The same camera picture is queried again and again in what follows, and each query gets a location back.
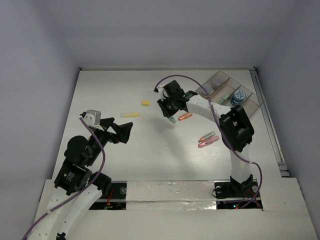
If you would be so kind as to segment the paperclip jar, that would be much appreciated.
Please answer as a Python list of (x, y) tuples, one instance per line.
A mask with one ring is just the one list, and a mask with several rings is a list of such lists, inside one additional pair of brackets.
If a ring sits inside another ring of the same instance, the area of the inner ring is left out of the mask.
[(211, 94), (211, 92), (212, 92), (212, 87), (211, 86), (209, 86), (209, 85), (203, 85), (203, 88), (206, 90), (206, 92), (207, 93), (209, 93), (209, 94)]
[(211, 87), (213, 90), (217, 90), (221, 87), (221, 85), (223, 85), (224, 82), (225, 82), (225, 80), (223, 80), (223, 79), (215, 78), (211, 82)]

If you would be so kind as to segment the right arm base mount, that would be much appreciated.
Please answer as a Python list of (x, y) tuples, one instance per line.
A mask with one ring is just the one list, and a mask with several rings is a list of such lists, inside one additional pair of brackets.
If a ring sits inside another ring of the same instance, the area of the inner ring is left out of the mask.
[(214, 183), (211, 195), (216, 199), (217, 210), (263, 209), (261, 196), (256, 193), (258, 183), (253, 181), (243, 192), (236, 192), (228, 181)]

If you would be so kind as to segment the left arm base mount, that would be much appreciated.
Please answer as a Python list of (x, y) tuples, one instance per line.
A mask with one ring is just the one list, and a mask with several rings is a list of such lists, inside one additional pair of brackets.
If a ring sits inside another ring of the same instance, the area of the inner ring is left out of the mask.
[(89, 210), (126, 210), (127, 182), (113, 181), (112, 190), (96, 200)]

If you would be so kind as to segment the yellow marker cap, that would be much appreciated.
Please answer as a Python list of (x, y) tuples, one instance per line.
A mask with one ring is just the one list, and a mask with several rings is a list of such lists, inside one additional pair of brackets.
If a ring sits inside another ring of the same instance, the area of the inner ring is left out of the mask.
[(144, 101), (141, 102), (141, 105), (144, 106), (144, 107), (148, 107), (148, 106), (150, 106), (150, 104), (151, 103), (149, 101), (147, 101), (147, 100), (144, 100)]

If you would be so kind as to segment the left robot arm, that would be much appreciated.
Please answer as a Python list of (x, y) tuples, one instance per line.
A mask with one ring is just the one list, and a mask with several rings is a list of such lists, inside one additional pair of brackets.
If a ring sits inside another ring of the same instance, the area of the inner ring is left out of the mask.
[(67, 143), (64, 161), (53, 182), (45, 213), (24, 234), (24, 240), (69, 240), (80, 220), (99, 198), (113, 195), (112, 179), (103, 174), (107, 143), (126, 144), (132, 122), (117, 125), (113, 117), (87, 110), (79, 116), (90, 137), (76, 135)]

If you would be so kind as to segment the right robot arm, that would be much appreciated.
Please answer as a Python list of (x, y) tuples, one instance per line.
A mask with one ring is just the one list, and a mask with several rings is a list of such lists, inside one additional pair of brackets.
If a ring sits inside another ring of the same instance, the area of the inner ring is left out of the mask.
[(160, 96), (157, 104), (164, 117), (169, 119), (178, 111), (185, 111), (217, 125), (222, 141), (230, 151), (230, 190), (235, 196), (246, 193), (253, 181), (249, 149), (255, 131), (244, 108), (214, 103), (191, 90), (185, 92), (176, 80), (167, 84), (159, 83), (154, 91)]

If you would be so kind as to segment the yellow highlighter body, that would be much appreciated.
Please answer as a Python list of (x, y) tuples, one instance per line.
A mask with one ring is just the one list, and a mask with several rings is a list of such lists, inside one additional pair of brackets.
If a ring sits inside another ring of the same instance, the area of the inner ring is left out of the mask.
[(140, 113), (138, 112), (125, 112), (125, 113), (121, 113), (120, 117), (121, 118), (136, 118), (140, 115)]

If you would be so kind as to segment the clear green highlighter body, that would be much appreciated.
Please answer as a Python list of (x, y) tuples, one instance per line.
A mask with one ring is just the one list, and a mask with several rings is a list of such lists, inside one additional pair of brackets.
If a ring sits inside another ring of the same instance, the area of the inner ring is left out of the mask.
[(221, 100), (220, 100), (220, 104), (222, 105), (228, 98), (229, 98), (229, 94), (225, 95)]

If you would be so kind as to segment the blue lid pin jar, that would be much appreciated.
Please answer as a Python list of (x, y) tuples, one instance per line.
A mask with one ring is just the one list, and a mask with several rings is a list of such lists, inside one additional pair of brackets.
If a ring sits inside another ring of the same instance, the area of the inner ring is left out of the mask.
[(246, 97), (247, 97), (246, 92), (241, 89), (238, 89), (233, 93), (233, 96), (230, 102), (233, 106), (242, 105)]

